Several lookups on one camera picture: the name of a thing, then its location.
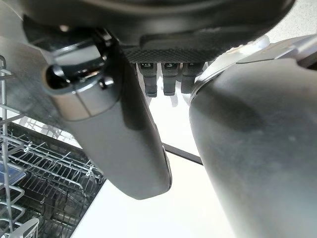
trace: dishwasher rack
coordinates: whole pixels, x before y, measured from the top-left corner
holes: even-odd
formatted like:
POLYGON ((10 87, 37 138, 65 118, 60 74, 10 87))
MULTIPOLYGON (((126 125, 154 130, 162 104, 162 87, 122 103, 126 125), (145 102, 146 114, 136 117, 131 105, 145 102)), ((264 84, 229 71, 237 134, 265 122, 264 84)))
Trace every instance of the dishwasher rack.
POLYGON ((22 115, 6 118, 6 110, 14 110, 6 106, 3 82, 2 163, 21 168, 25 176, 13 186, 4 170, 0 238, 32 219, 39 221, 40 238, 69 238, 106 179, 80 149, 11 123, 22 115))
MULTIPOLYGON (((9 155, 10 162, 26 172, 17 183, 24 190, 17 201, 24 208, 19 222, 39 218, 41 238, 70 237, 105 178, 89 160, 83 163, 72 159, 70 153, 61 155, 46 148, 45 143, 30 142, 26 135, 15 137, 9 133, 8 137, 12 139, 9 151, 15 151, 17 141, 23 143, 23 148, 9 155)), ((12 199, 18 196, 18 192, 11 191, 12 199)))

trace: black plastic part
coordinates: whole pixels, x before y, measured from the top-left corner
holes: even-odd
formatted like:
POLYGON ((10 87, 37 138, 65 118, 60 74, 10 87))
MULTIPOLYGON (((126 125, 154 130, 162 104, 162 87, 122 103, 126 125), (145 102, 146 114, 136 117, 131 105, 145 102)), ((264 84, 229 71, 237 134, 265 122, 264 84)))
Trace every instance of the black plastic part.
MULTIPOLYGON (((120 56, 119 51, 115 51, 107 60, 111 60, 109 71, 105 70, 107 75, 114 79, 114 83, 122 82, 120 97, 110 108, 105 107, 107 109, 96 116, 65 120, 64 123, 87 156, 121 191, 136 199, 165 193, 171 186, 168 158, 135 70, 120 56)), ((86 92, 91 89, 93 87, 82 90, 86 92)), ((56 90, 56 94, 53 89, 46 91, 54 99, 67 100, 60 95, 60 91, 56 90)))
POLYGON ((139 71, 143 75, 145 86, 145 95, 150 98, 155 98, 158 95, 157 86, 157 70, 156 63, 139 63, 139 71))
POLYGON ((162 63, 163 91, 166 96, 175 95, 176 76, 179 73, 180 63, 162 63))
POLYGON ((25 14, 47 25, 102 27, 131 62, 210 61, 255 39, 294 0, 20 0, 25 14))
POLYGON ((183 151, 183 150, 180 150, 174 146, 171 146, 171 145, 167 145, 167 144, 164 144, 163 143, 163 146, 164 146, 164 149, 166 152, 169 152, 173 155, 177 155, 181 158, 184 158, 186 160, 189 160, 191 162, 194 162, 196 164, 199 164, 199 165, 203 165, 203 162, 201 160, 201 158, 197 155, 193 155, 191 153, 188 153, 186 151, 183 151))
POLYGON ((93 29, 76 28, 62 32, 59 27, 39 24, 23 17, 23 30, 30 44, 48 51, 69 80, 82 71, 86 74, 103 66, 96 44, 104 44, 93 29))
POLYGON ((183 77, 181 84, 181 92, 188 94, 192 93, 195 78, 202 71, 205 62, 202 63, 184 63, 183 64, 183 77))
POLYGON ((236 64, 190 106, 194 139, 237 238, 317 233, 317 72, 236 64))

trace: metal rod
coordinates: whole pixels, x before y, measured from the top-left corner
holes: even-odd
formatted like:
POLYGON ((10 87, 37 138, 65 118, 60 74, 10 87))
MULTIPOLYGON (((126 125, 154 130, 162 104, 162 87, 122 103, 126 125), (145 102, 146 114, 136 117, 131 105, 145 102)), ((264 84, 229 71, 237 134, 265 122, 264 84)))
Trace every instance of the metal rod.
MULTIPOLYGON (((1 104, 6 105, 6 81, 1 81, 1 104)), ((6 108, 2 108, 2 120, 7 119, 7 111, 6 108)), ((7 136, 7 124, 2 125, 2 133, 4 136, 7 136)), ((5 194, 6 194, 6 205, 9 215, 9 226, 10 232, 13 232, 12 227, 12 210, 11 210, 11 197, 10 197, 10 187, 9 187, 9 169, 8 169, 8 139, 3 138, 2 147, 2 160, 3 160, 3 170, 4 170, 4 187, 5 187, 5 194)))
MULTIPOLYGON (((39 187, 39 189, 38 189, 38 193, 39 193, 39 194, 41 194, 40 191, 41 191, 41 189, 42 189, 42 187, 43 187, 44 184, 45 184, 45 183, 43 182, 42 185, 39 187)), ((46 192, 46 189, 48 188, 48 186, 49 186, 49 185, 47 184, 47 186, 46 186, 45 189, 43 190, 43 193, 46 192)))
MULTIPOLYGON (((23 138, 21 138, 22 136, 15 137, 15 138, 16 138, 16 139, 19 139, 19 140, 21 140, 21 141, 23 141, 24 143, 29 143, 29 141, 26 141, 26 140, 24 140, 23 138)), ((30 150, 32 150, 32 151, 38 152, 38 154, 41 154, 41 153, 42 153, 43 155, 41 155, 41 156, 49 155, 49 156, 51 156, 51 157, 54 158, 54 159, 62 160, 63 162, 66 162, 66 163, 72 163, 71 161, 73 161, 73 159, 69 158, 69 157, 67 156, 68 154, 67 154, 66 156, 63 156, 63 155, 61 155, 61 154, 59 154, 59 153, 57 153, 57 152, 55 152, 55 151, 52 151, 52 150, 49 150, 49 149, 46 149, 46 148, 41 147, 43 144, 45 144, 45 142, 42 143, 42 144, 40 144, 40 145, 38 145, 38 146, 36 146, 35 148, 32 148, 31 146, 28 146, 28 148, 29 148, 30 150), (53 155, 53 154, 56 154, 56 155, 58 155, 58 156, 60 156, 60 157, 63 157, 63 158, 65 158, 65 159, 68 159, 68 160, 70 160, 70 161, 61 159, 60 157, 57 157, 57 156, 55 156, 55 155, 53 155)), ((81 161, 76 161, 76 162, 79 163, 79 164, 81 164, 81 165, 74 164, 74 166, 82 167, 82 168, 85 169, 85 170, 96 169, 93 165, 91 165, 91 164, 89 165, 90 160, 89 160, 88 162, 86 162, 86 163, 83 163, 83 162, 81 162, 81 161)))
POLYGON ((19 150, 23 149, 23 147, 24 147, 24 143, 22 141, 16 140, 16 139, 11 138, 11 137, 8 137, 7 135, 3 134, 3 135, 1 135, 1 138, 2 139, 6 139, 7 145, 8 145, 9 141, 18 144, 18 146, 16 146, 15 148, 13 148, 13 149, 11 149, 9 151, 7 150, 7 155, 8 156, 18 152, 19 150))
POLYGON ((32 177, 29 177, 29 179, 28 180, 26 180, 26 182, 24 183, 24 187, 26 187, 27 186, 27 188, 30 188, 30 186, 29 186, 29 184, 28 184, 28 182, 30 181, 32 179, 32 177))
POLYGON ((14 77, 14 75, 10 71, 4 68, 1 68, 1 66, 0 66, 0 74, 1 74, 1 77, 0 77, 1 81, 14 77))
POLYGON ((39 167, 39 166, 36 166, 36 165, 34 165, 34 164, 32 164, 32 163, 26 162, 26 161, 24 161, 24 160, 22 160, 22 159, 19 159, 19 158, 17 158, 17 157, 14 157, 14 156, 10 156, 10 157, 13 158, 13 159, 15 159, 15 160, 18 160, 18 161, 20 161, 20 162, 22 162, 22 163, 24 163, 24 164, 30 165, 30 166, 32 166, 33 168, 39 169, 40 171, 42 171, 42 172, 44 172, 44 173, 51 174, 51 175, 54 176, 54 177, 63 179, 63 180, 65 180, 65 181, 69 182, 69 183, 72 183, 72 184, 74 184, 74 185, 76 185, 76 186, 79 186, 80 189, 83 189, 82 185, 81 185, 80 183, 78 183, 78 182, 74 182, 73 180, 70 180, 70 179, 65 178, 65 177, 63 177, 63 176, 60 176, 60 175, 58 175, 58 174, 56 174, 56 173, 54 173, 54 172, 52 172, 52 171, 48 171, 48 170, 46 170, 46 169, 43 169, 42 167, 39 167))
POLYGON ((17 116, 8 118, 8 119, 3 119, 3 117, 2 117, 2 120, 1 120, 1 122, 0 122, 0 125, 3 125, 3 124, 6 124, 6 123, 9 123, 9 122, 12 122, 12 121, 21 119, 22 117, 24 117, 24 115, 17 115, 17 116))
POLYGON ((20 192, 20 194, 15 199, 13 199, 11 201, 11 205, 12 205, 12 204, 16 203, 16 201, 19 200, 24 195, 24 190, 19 188, 19 187, 12 186, 12 185, 10 185, 9 187, 11 190, 15 190, 15 191, 20 192))
MULTIPOLYGON (((2 205, 5 205, 7 206, 7 204, 5 202, 0 202, 0 204, 2 205)), ((1 218, 0 220, 1 221, 6 221, 9 223, 9 226, 6 227, 4 230, 1 231, 0 235, 2 237, 2 235, 4 235, 4 233, 6 233, 8 230, 10 230, 10 233, 12 233, 11 230, 13 230, 13 226, 11 224, 14 224, 19 218, 21 218, 25 212, 25 209, 20 207, 20 206, 17 206, 17 205, 12 205, 12 208, 16 209, 16 210, 19 210, 20 211, 20 214, 18 216, 15 217, 14 220, 12 219, 7 219, 7 218, 1 218)))
POLYGON ((0 108, 5 108, 5 109, 7 109, 7 110, 9 110, 9 111, 12 111, 12 112, 14 112, 14 113, 17 113, 17 114, 22 114, 20 111, 18 111, 18 110, 16 110, 16 109, 13 109, 13 108, 11 108, 11 107, 8 107, 8 106, 6 106, 6 105, 0 105, 0 108))

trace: wire rack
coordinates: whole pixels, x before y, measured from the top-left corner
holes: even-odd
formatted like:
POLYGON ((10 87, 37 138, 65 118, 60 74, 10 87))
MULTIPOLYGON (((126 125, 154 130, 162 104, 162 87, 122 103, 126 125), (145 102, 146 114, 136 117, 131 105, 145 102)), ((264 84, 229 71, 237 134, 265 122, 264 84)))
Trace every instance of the wire rack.
MULTIPOLYGON (((10 109, 3 100, 3 90, 1 92, 1 107, 10 109)), ((105 178, 87 157, 78 159, 76 155, 74 159, 73 152, 63 155, 62 149, 52 150, 56 146, 45 141, 39 143, 45 138, 37 132, 32 132, 32 140, 28 129, 24 130, 29 134, 15 136, 17 130, 10 130, 10 121, 2 110, 0 152, 3 164, 23 168, 25 177, 12 186, 6 175, 5 183, 0 184, 0 215, 5 214, 0 216, 0 237, 33 218, 39 219, 40 238, 70 237, 105 178)))

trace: white countertop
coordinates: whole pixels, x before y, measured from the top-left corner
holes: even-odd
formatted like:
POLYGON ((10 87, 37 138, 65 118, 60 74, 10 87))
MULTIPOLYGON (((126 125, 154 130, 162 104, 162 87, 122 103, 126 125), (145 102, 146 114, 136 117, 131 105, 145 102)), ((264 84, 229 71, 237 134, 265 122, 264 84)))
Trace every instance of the white countertop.
POLYGON ((72 238, 234 238, 204 167, 168 157, 169 192, 135 200, 106 181, 72 238))

